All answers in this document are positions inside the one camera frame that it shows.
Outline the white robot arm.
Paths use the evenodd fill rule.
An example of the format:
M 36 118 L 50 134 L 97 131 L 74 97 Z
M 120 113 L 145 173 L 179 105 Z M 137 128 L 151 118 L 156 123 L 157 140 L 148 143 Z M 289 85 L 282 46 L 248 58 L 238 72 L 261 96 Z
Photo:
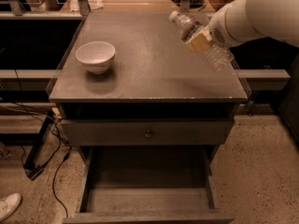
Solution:
M 271 37 L 299 47 L 299 0 L 234 0 L 187 42 L 192 51 L 237 47 Z

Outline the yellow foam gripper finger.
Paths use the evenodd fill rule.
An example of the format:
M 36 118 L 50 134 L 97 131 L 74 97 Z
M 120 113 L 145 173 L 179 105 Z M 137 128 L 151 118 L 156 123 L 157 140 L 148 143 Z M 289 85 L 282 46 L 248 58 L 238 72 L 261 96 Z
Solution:
M 212 48 L 213 40 L 208 29 L 203 29 L 194 34 L 186 45 L 194 52 L 207 51 Z

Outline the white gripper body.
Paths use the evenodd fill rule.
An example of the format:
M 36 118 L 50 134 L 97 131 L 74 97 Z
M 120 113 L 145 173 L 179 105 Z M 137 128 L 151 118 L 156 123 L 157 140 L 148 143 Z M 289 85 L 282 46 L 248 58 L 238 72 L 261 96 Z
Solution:
M 248 19 L 243 2 L 225 5 L 212 16 L 208 25 L 214 42 L 226 48 L 236 47 L 244 43 L 248 28 Z

